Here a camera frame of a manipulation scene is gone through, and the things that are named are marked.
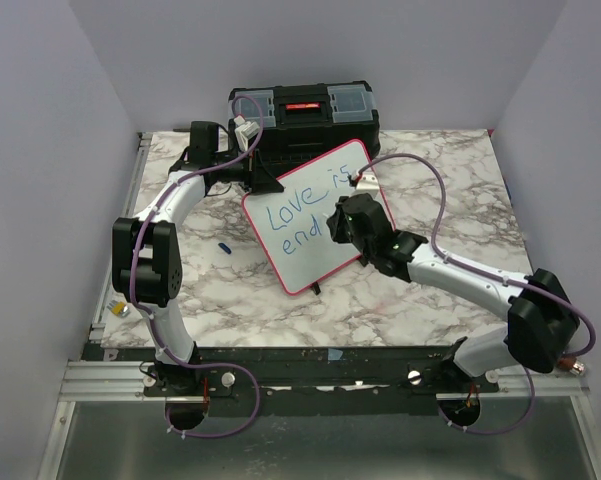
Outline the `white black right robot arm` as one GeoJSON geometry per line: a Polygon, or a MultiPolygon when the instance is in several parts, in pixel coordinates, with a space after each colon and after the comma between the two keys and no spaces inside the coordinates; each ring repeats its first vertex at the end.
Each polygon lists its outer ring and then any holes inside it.
{"type": "Polygon", "coordinates": [[[457,340],[445,354],[440,379],[451,391],[463,391],[476,377],[516,364],[550,373],[579,327],[554,274],[538,269],[524,275],[476,262],[461,267],[425,237],[394,229],[368,194],[340,198],[327,225],[334,242],[353,245],[381,274],[438,288],[505,321],[500,329],[457,340]]]}

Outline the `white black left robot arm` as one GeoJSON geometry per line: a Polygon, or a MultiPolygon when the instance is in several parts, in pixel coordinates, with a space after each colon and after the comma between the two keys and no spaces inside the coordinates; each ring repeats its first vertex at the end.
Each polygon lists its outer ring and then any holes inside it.
{"type": "Polygon", "coordinates": [[[177,302],[183,267],[178,231],[217,183],[246,178],[249,161],[263,134],[263,123],[238,115],[219,149],[220,126],[194,122],[189,145],[170,167],[162,189],[139,214],[120,217],[112,227],[112,286],[146,320],[155,358],[172,365],[167,382],[181,395],[194,393],[202,380],[193,364],[195,341],[177,302]]]}

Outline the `blue marker cap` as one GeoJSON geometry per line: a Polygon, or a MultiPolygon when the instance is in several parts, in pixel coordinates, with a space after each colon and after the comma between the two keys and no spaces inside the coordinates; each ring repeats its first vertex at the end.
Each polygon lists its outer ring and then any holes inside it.
{"type": "Polygon", "coordinates": [[[219,242],[218,243],[219,248],[221,248],[225,253],[231,255],[232,254],[232,250],[230,249],[229,246],[227,246],[225,243],[223,242],[219,242]]]}

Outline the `pink framed whiteboard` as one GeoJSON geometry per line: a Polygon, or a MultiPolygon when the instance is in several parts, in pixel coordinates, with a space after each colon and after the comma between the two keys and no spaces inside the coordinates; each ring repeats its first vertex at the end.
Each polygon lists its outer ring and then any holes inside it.
{"type": "Polygon", "coordinates": [[[359,258],[350,244],[331,240],[326,224],[349,179],[371,159],[351,140],[278,178],[281,193],[248,194],[242,207],[283,290],[297,295],[359,258]]]}

